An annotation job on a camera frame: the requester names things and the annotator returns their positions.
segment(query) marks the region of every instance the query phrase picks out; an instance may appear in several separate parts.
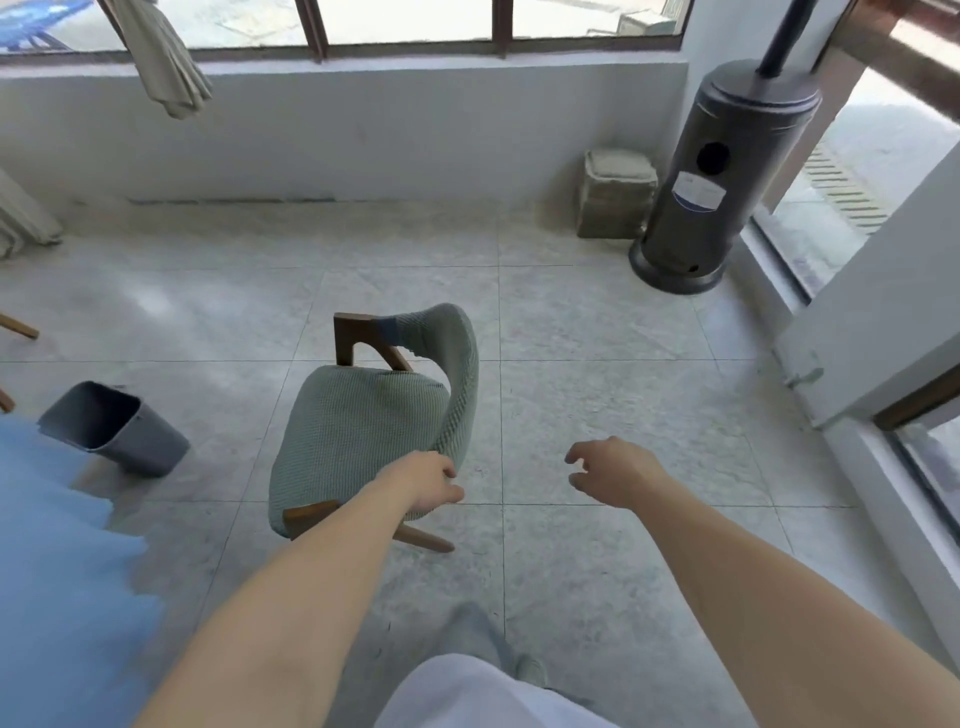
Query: right hand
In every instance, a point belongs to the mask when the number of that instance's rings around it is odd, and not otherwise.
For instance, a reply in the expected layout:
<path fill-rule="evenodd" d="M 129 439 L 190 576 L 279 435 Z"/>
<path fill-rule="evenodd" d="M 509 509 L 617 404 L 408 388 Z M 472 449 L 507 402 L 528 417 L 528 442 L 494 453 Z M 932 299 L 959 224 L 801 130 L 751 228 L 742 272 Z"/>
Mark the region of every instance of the right hand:
<path fill-rule="evenodd" d="M 446 455 L 414 450 L 384 466 L 371 485 L 399 489 L 408 497 L 410 511 L 428 513 L 464 499 L 464 489 L 449 480 L 456 474 L 453 461 Z"/>
<path fill-rule="evenodd" d="M 653 452 L 619 437 L 575 443 L 564 461 L 578 460 L 584 461 L 584 471 L 571 473 L 570 485 L 614 508 L 635 509 L 638 494 L 676 482 Z"/>

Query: blue chair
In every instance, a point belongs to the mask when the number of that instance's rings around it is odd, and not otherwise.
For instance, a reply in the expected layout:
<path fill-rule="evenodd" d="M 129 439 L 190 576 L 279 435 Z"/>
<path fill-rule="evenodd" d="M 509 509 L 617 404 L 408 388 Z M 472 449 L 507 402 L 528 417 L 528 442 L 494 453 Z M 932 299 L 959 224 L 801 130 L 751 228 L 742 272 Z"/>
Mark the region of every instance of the blue chair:
<path fill-rule="evenodd" d="M 93 5 L 93 0 L 26 0 L 0 9 L 0 48 L 8 53 L 69 51 L 48 31 Z"/>

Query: blue cloth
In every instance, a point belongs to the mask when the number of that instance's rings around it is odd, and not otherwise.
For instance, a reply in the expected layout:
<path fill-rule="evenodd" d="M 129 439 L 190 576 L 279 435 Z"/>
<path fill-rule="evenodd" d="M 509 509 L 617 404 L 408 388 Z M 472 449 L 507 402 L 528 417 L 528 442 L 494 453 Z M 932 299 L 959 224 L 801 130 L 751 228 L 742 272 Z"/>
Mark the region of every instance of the blue cloth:
<path fill-rule="evenodd" d="M 85 11 L 93 0 L 26 0 L 0 9 L 0 46 L 16 50 L 64 18 Z"/>
<path fill-rule="evenodd" d="M 124 728 L 148 696 L 130 670 L 161 614 L 129 586 L 146 542 L 70 489 L 90 457 L 0 416 L 0 725 Z"/>

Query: chair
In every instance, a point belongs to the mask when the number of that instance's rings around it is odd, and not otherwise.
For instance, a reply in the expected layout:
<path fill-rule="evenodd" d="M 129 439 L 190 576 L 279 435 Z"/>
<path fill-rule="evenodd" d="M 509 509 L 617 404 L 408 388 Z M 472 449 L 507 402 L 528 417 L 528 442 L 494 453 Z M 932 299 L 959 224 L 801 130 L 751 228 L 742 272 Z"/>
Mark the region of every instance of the chair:
<path fill-rule="evenodd" d="M 270 525 L 290 539 L 355 496 L 388 463 L 437 450 L 460 466 L 477 403 L 479 360 L 473 327 L 452 303 L 397 316 L 333 316 L 337 366 L 303 383 L 270 476 Z M 369 344 L 391 370 L 353 366 L 353 346 Z M 435 361 L 450 392 L 416 374 L 396 348 Z M 405 521 L 425 514 L 408 513 Z M 405 523 L 394 538 L 439 552 L 449 541 Z"/>
<path fill-rule="evenodd" d="M 28 339 L 36 339 L 40 335 L 40 332 L 35 328 L 29 327 L 22 321 L 17 321 L 2 313 L 0 313 L 0 328 L 8 328 L 10 331 L 22 334 Z M 0 412 L 13 412 L 15 407 L 16 402 L 13 401 L 13 398 L 0 389 Z"/>
<path fill-rule="evenodd" d="M 0 9 L 0 47 L 8 53 L 23 51 L 69 51 L 70 47 L 50 35 L 57 23 L 83 12 L 93 0 L 25 0 Z"/>

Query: beige curtain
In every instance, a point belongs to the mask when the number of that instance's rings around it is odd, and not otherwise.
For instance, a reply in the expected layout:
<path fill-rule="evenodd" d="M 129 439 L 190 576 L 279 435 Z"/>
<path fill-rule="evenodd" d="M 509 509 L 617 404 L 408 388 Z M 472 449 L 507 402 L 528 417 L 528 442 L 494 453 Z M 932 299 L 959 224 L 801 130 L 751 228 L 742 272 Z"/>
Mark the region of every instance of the beige curtain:
<path fill-rule="evenodd" d="M 190 58 L 170 21 L 148 0 L 100 0 L 116 20 L 147 95 L 175 119 L 211 98 L 210 81 Z"/>
<path fill-rule="evenodd" d="M 56 218 L 0 170 L 0 259 L 27 243 L 59 243 L 62 234 Z"/>

